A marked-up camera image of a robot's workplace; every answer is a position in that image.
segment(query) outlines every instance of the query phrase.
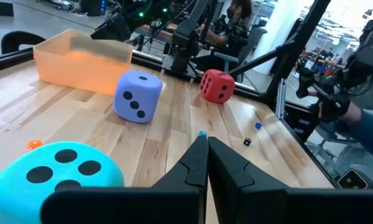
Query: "orange translucent bin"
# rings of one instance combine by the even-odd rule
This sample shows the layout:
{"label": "orange translucent bin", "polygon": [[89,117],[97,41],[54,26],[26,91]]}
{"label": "orange translucent bin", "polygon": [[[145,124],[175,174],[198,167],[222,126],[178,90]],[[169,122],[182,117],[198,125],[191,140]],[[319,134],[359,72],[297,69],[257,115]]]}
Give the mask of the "orange translucent bin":
{"label": "orange translucent bin", "polygon": [[69,29],[33,52],[41,81],[114,95],[117,81],[130,69],[132,46]]}

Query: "red die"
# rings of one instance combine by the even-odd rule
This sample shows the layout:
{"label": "red die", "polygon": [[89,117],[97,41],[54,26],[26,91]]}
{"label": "red die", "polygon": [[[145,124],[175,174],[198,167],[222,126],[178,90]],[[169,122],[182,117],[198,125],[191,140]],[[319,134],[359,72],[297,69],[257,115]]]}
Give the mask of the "red die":
{"label": "red die", "polygon": [[225,72],[210,69],[200,81],[200,94],[208,101],[225,103],[235,90],[235,81]]}

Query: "face mask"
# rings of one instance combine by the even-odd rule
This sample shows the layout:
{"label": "face mask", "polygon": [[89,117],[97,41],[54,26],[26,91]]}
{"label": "face mask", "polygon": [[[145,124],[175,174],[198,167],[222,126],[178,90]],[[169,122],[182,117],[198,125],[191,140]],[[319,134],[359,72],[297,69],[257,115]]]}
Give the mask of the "face mask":
{"label": "face mask", "polygon": [[226,16],[228,17],[228,19],[232,19],[234,17],[234,11],[231,7],[226,9]]}

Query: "orange object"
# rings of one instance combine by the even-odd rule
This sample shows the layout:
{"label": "orange object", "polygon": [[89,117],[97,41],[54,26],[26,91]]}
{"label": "orange object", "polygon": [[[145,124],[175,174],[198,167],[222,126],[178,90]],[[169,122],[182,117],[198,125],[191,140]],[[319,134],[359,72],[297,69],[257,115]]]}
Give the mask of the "orange object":
{"label": "orange object", "polygon": [[225,103],[235,90],[235,81],[225,72],[210,69],[200,81],[200,94],[208,101]]}
{"label": "orange object", "polygon": [[117,81],[131,67],[131,45],[93,40],[71,29],[33,51],[41,81],[108,95],[114,95]]}
{"label": "orange object", "polygon": [[31,140],[26,144],[26,149],[28,151],[34,150],[40,146],[43,146],[43,142],[40,140]]}

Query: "small orange ball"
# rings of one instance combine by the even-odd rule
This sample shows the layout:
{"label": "small orange ball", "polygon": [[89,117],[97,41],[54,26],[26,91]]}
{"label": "small orange ball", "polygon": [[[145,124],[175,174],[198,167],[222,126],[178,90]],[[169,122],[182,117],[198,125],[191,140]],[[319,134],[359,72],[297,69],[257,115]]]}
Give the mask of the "small orange ball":
{"label": "small orange ball", "polygon": [[38,147],[42,146],[43,145],[43,142],[40,141],[40,140],[31,140],[29,141],[27,144],[26,144],[26,149],[28,151],[31,151],[31,150],[34,150],[34,149],[37,149]]}

